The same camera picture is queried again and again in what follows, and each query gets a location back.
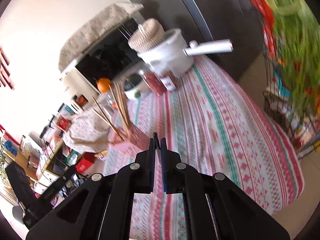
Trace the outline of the pink perforated utensil holder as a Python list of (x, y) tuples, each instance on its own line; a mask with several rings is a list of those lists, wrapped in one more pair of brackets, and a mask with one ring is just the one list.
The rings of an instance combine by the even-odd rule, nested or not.
[(122, 139), (114, 131), (109, 134), (109, 148), (114, 149), (128, 157), (135, 157), (137, 153), (149, 149), (150, 138), (137, 126), (131, 125), (127, 133), (123, 128), (119, 128)]

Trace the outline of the black gold-tipped chopstick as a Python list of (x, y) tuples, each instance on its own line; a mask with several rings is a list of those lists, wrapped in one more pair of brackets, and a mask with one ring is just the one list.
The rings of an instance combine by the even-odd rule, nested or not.
[(158, 134), (156, 132), (153, 132), (153, 140), (154, 140), (155, 150), (157, 152), (160, 152), (161, 146), (160, 146)]

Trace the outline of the floral cloth bundle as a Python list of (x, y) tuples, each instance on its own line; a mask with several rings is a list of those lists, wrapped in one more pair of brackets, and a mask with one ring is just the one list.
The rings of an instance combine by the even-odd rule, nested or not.
[(65, 145), (76, 152), (99, 153), (108, 148), (110, 131), (111, 127), (89, 109), (73, 117), (62, 138)]

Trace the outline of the patterned red green tablecloth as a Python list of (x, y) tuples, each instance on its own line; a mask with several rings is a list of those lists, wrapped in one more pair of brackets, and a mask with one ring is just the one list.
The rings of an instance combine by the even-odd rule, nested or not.
[[(223, 173), (269, 215), (296, 200), (304, 178), (293, 145), (244, 90), (206, 56), (180, 86), (128, 102), (132, 123), (199, 173)], [(135, 193), (129, 239), (187, 239), (183, 196), (166, 194), (156, 160), (153, 193)]]

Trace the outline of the clear glass jar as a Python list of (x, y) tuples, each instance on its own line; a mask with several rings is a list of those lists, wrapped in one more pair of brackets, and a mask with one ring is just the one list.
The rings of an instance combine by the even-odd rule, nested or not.
[(114, 111), (118, 110), (114, 97), (110, 91), (100, 94), (98, 98), (98, 102), (110, 107)]

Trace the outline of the orange fruit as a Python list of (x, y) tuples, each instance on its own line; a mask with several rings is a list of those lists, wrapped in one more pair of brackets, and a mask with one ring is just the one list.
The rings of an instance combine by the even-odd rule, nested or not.
[(100, 93), (107, 93), (110, 91), (110, 87), (112, 86), (112, 82), (110, 79), (102, 77), (97, 81), (97, 88)]

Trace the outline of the white bowl with greens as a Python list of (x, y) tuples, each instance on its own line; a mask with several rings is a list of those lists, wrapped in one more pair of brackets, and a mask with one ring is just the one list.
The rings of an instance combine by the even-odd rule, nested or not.
[(124, 80), (124, 93), (129, 100), (140, 100), (149, 91), (143, 78), (137, 74), (131, 74)]

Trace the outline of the red goji jar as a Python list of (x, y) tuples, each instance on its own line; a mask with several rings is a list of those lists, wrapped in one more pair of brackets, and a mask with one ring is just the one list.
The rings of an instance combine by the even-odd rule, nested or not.
[(163, 83), (159, 81), (158, 77), (152, 71), (141, 69), (139, 70), (139, 74), (148, 85), (150, 90), (157, 96), (161, 96), (166, 91)]

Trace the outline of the red labelled spice jar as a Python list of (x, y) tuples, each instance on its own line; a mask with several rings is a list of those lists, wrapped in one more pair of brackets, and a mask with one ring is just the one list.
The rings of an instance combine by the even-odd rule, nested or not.
[(158, 74), (158, 78), (169, 92), (173, 92), (180, 86), (180, 80), (169, 69), (164, 69)]

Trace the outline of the black microwave oven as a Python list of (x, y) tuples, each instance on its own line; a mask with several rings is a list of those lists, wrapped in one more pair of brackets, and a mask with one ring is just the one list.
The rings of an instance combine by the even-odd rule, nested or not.
[(112, 80), (123, 70), (136, 64), (139, 57), (129, 47), (128, 41), (137, 29), (138, 22), (131, 18), (111, 31), (75, 61), (75, 67), (65, 75), (63, 84), (77, 93), (87, 88), (98, 92), (99, 79), (104, 77)]

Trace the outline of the white electric cooking pot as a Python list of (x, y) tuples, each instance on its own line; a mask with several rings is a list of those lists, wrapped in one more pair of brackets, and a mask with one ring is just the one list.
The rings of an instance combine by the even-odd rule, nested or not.
[(198, 44), (187, 43), (180, 29), (170, 29), (164, 33), (164, 41), (149, 51), (139, 53), (145, 63), (158, 73), (168, 67), (176, 77), (182, 76), (194, 64), (195, 55), (230, 53), (233, 45), (230, 40), (218, 40)]

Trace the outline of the floral microwave cover cloth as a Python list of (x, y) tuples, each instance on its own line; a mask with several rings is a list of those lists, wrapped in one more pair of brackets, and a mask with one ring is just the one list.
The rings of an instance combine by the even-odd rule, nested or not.
[(142, 4), (131, 2), (113, 3), (105, 7), (65, 42), (60, 50), (59, 71), (64, 73), (68, 67), (74, 67), (76, 59), (83, 56), (91, 46), (133, 18), (133, 15), (142, 9)]

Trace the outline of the green leafy vegetable bunch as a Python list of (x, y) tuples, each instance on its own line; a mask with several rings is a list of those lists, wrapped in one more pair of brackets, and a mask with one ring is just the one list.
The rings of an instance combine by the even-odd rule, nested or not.
[(264, 0), (274, 16), (273, 34), (289, 101), (304, 118), (319, 111), (319, 23), (304, 0)]

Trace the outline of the woven straw lid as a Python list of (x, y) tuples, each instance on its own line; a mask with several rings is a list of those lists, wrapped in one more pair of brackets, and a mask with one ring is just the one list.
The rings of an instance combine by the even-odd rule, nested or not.
[(164, 29), (162, 25), (154, 18), (149, 18), (132, 34), (128, 41), (131, 49), (137, 53), (144, 53), (155, 48), (164, 39)]

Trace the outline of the dark grey refrigerator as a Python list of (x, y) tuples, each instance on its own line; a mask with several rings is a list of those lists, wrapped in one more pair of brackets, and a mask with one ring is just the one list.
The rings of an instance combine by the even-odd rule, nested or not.
[(164, 29), (179, 28), (187, 42), (229, 39), (232, 53), (211, 54), (210, 59), (234, 80), (263, 49), (260, 16), (249, 0), (130, 0), (140, 3), (141, 15), (157, 19)]

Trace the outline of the red plastic bag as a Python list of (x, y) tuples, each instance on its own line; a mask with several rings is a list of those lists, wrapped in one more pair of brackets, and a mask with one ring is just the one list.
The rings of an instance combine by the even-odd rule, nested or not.
[(264, 44), (271, 57), (276, 57), (276, 46), (273, 39), (273, 23), (274, 17), (272, 10), (265, 0), (249, 0), (253, 7), (257, 9), (262, 17)]

